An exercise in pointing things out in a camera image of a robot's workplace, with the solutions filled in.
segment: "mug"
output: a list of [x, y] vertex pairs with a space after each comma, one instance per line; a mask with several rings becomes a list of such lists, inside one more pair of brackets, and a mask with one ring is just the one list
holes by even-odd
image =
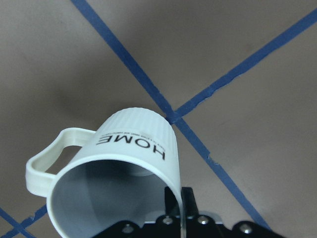
[[[46, 170], [63, 149], [82, 148], [56, 175]], [[63, 238], [93, 237], [129, 220], [140, 227], [165, 214], [169, 187], [183, 216], [175, 133], [159, 114], [123, 109], [97, 131], [68, 128], [26, 164], [27, 189], [47, 198], [50, 220]]]

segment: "black bracket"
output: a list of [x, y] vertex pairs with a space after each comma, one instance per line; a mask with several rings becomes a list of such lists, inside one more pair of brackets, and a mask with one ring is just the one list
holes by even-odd
[[[218, 224], [208, 215], [200, 214], [191, 187], [182, 188], [186, 217], [186, 238], [283, 238], [254, 222], [241, 221], [232, 230]], [[180, 238], [180, 213], [171, 190], [165, 188], [165, 214], [155, 223], [142, 228], [131, 221], [120, 221], [93, 238]]]

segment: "blue painter's tape line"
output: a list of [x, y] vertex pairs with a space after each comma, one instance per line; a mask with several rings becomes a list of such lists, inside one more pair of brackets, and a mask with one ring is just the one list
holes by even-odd
[[183, 135], [187, 138], [187, 140], [192, 144], [192, 146], [196, 149], [196, 151], [200, 154], [200, 156], [206, 161], [212, 171], [218, 176], [218, 178], [222, 181], [222, 183], [227, 187], [227, 189], [231, 192], [231, 194], [235, 197], [235, 199], [241, 204], [241, 206], [246, 210], [246, 212], [250, 215], [250, 217], [259, 225], [270, 229], [267, 222], [260, 215], [260, 213], [254, 208], [254, 206], [249, 202], [243, 192], [238, 188], [235, 182], [231, 179], [229, 174], [223, 169], [223, 167], [214, 162], [209, 157], [209, 150], [206, 146], [201, 142], [201, 140], [197, 137], [197, 135], [192, 131], [192, 129], [188, 126], [188, 124], [184, 121], [184, 119], [178, 120], [175, 125], [177, 128], [183, 133]]
[[[226, 75], [219, 78], [213, 84], [211, 84], [208, 88], [204, 89], [202, 92], [194, 96], [191, 100], [186, 102], [180, 108], [176, 110], [176, 115], [179, 115], [178, 118], [183, 117], [184, 115], [191, 112], [198, 104], [203, 102], [205, 99], [211, 97], [215, 91], [220, 89], [221, 87], [230, 83], [233, 79], [238, 77], [239, 75], [245, 73], [253, 66], [258, 64], [261, 60], [263, 60], [267, 55], [271, 54], [276, 49], [282, 47], [293, 38], [298, 36], [300, 33], [305, 31], [307, 28], [312, 26], [317, 22], [317, 8], [309, 13], [307, 16], [302, 18], [300, 21], [295, 23], [293, 26], [288, 28], [282, 34], [274, 38], [264, 47], [259, 49], [257, 52], [252, 54], [246, 60], [241, 62], [239, 65], [230, 70]], [[178, 118], [173, 118], [172, 123], [174, 123]]]
[[1, 238], [12, 238], [19, 234], [19, 232], [16, 229], [12, 229], [11, 231], [7, 232], [5, 235], [1, 236]]
[[[48, 211], [47, 211], [46, 205], [44, 205], [43, 207], [41, 207], [39, 210], [37, 210], [34, 213], [33, 217], [28, 217], [27, 219], [23, 220], [21, 222], [20, 226], [23, 229], [26, 229], [27, 227], [29, 227], [30, 225], [35, 223], [37, 220], [42, 218], [47, 212]], [[11, 231], [7, 232], [5, 235], [1, 236], [1, 238], [12, 238], [12, 237], [16, 236], [18, 233], [19, 232], [15, 228], [15, 229], [12, 229]]]
[[27, 238], [35, 238], [28, 233], [16, 220], [14, 220], [9, 214], [7, 214], [2, 208], [0, 208], [0, 216], [2, 216], [8, 223], [10, 223], [18, 232], [23, 234]]
[[174, 111], [165, 97], [160, 93], [157, 87], [151, 82], [149, 77], [141, 69], [138, 63], [133, 59], [130, 53], [119, 42], [116, 36], [100, 19], [97, 13], [85, 0], [71, 0], [83, 16], [90, 22], [94, 29], [107, 42], [111, 49], [121, 59], [125, 66], [130, 70], [134, 77], [144, 87], [147, 93], [153, 98], [159, 108], [166, 113], [167, 116], [173, 115]]

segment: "floor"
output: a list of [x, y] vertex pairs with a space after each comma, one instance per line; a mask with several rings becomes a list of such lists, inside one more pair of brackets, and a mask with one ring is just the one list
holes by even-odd
[[26, 162], [143, 107], [172, 124], [201, 211], [315, 238], [316, 22], [315, 0], [3, 0], [0, 236], [60, 237]]

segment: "screw head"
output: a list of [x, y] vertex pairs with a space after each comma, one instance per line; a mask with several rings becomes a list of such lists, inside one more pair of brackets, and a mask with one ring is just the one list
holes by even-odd
[[122, 232], [125, 234], [130, 234], [134, 231], [134, 228], [130, 224], [126, 224], [122, 229]]
[[252, 232], [252, 228], [248, 224], [242, 224], [240, 226], [240, 231], [244, 234], [250, 234]]
[[172, 224], [174, 221], [172, 218], [170, 218], [169, 216], [166, 216], [164, 219], [163, 219], [163, 223], [166, 224], [166, 225], [170, 225]]
[[199, 218], [197, 218], [197, 221], [202, 225], [206, 225], [209, 222], [209, 219], [206, 216], [200, 216]]

